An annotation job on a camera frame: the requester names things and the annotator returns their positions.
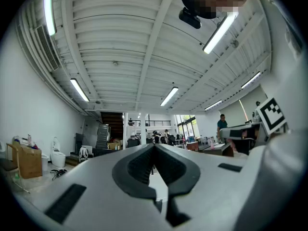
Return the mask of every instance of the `ceiling light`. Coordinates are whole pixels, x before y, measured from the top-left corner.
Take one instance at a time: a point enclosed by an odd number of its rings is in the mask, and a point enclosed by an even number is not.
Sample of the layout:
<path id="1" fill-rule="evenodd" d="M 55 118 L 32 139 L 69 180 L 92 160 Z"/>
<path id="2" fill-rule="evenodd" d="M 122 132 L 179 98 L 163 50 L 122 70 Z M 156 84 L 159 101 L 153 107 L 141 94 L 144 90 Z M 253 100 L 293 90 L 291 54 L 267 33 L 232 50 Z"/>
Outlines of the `ceiling light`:
<path id="1" fill-rule="evenodd" d="M 251 82 L 253 82 L 256 78 L 258 78 L 258 76 L 260 75 L 260 72 L 257 72 L 255 74 L 255 76 L 253 76 L 249 81 L 247 81 L 243 86 L 242 89 L 244 89 L 246 86 L 248 86 Z"/>
<path id="2" fill-rule="evenodd" d="M 205 109 L 205 111 L 209 110 L 210 108 L 213 108 L 215 105 L 217 105 L 217 104 L 219 104 L 219 103 L 221 103 L 221 102 L 222 102 L 222 100 L 219 100 L 218 102 L 216 102 L 216 103 L 212 104 L 211 106 L 207 107 L 207 108 Z"/>
<path id="3" fill-rule="evenodd" d="M 44 12 L 49 35 L 56 33 L 56 26 L 53 18 L 53 2 L 52 0 L 44 0 Z"/>
<path id="4" fill-rule="evenodd" d="M 222 22 L 220 23 L 219 27 L 215 30 L 213 35 L 210 37 L 208 42 L 203 47 L 203 51 L 209 54 L 213 48 L 217 45 L 217 43 L 221 40 L 222 36 L 227 32 L 235 18 L 237 17 L 238 12 L 231 12 L 223 18 Z"/>
<path id="5" fill-rule="evenodd" d="M 75 87 L 75 89 L 78 91 L 79 95 L 83 98 L 84 101 L 88 102 L 89 99 L 87 98 L 86 94 L 81 89 L 80 85 L 78 84 L 77 80 L 75 78 L 71 78 L 71 83 Z"/>
<path id="6" fill-rule="evenodd" d="M 163 100 L 160 106 L 165 106 L 165 104 L 173 97 L 173 95 L 179 90 L 178 87 L 173 87 L 171 91 L 168 93 L 167 97 Z"/>

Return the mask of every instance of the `railing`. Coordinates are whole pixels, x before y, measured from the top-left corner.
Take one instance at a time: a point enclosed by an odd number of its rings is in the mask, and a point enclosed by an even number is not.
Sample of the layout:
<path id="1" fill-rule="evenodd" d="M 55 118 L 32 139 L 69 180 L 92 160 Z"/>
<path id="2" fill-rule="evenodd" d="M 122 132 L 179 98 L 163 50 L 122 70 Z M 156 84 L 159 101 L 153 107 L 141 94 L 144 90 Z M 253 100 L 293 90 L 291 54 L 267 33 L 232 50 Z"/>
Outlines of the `railing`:
<path id="1" fill-rule="evenodd" d="M 128 120 L 128 124 L 136 127 L 141 126 L 140 120 Z M 145 121 L 146 127 L 163 127 L 163 126 L 171 126 L 171 121 Z"/>

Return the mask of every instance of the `ceiling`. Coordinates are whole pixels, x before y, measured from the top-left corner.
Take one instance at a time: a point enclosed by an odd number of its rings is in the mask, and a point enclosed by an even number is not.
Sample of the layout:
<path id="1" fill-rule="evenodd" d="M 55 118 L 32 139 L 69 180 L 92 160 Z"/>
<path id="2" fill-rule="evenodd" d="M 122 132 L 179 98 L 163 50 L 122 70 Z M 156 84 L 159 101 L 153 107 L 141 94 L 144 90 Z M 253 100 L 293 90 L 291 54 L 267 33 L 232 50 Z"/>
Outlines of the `ceiling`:
<path id="1" fill-rule="evenodd" d="M 32 1 L 37 25 L 45 24 L 42 0 Z M 226 105 L 240 95 L 257 71 L 262 75 L 241 95 L 270 71 L 270 32 L 259 0 L 239 9 L 210 54 L 202 48 L 222 18 L 201 18 L 201 29 L 194 29 L 179 19 L 181 0 L 54 0 L 53 6 L 52 40 L 62 67 L 51 75 L 87 112 L 204 114 L 216 101 Z M 75 91 L 72 77 L 89 103 Z M 173 86 L 179 91 L 161 107 Z"/>

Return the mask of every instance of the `toilet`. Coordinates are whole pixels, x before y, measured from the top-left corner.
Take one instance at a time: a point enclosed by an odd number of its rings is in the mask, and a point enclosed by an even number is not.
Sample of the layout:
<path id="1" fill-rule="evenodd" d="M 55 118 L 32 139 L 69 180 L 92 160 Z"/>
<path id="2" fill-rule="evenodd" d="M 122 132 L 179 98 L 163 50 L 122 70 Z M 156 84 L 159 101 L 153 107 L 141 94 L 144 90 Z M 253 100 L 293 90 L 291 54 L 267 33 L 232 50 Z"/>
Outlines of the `toilet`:
<path id="1" fill-rule="evenodd" d="M 60 143 L 57 137 L 53 138 L 51 145 L 51 162 L 57 167 L 64 167 L 65 165 L 65 154 L 60 152 Z"/>

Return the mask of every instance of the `box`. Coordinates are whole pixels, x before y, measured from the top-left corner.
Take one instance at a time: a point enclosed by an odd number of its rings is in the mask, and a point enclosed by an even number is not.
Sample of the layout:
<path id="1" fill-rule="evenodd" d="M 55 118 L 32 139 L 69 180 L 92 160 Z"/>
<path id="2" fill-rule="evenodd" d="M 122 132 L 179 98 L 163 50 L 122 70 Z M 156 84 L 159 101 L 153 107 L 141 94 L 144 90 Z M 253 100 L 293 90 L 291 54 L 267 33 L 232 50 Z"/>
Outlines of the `box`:
<path id="1" fill-rule="evenodd" d="M 118 150 L 121 150 L 121 144 L 120 143 L 107 143 L 109 145 L 109 149 L 114 150 L 117 146 Z"/>
<path id="2" fill-rule="evenodd" d="M 18 149 L 19 170 L 24 179 L 42 176 L 42 151 L 22 146 L 14 141 L 13 146 Z M 17 153 L 12 150 L 13 163 L 17 165 Z"/>

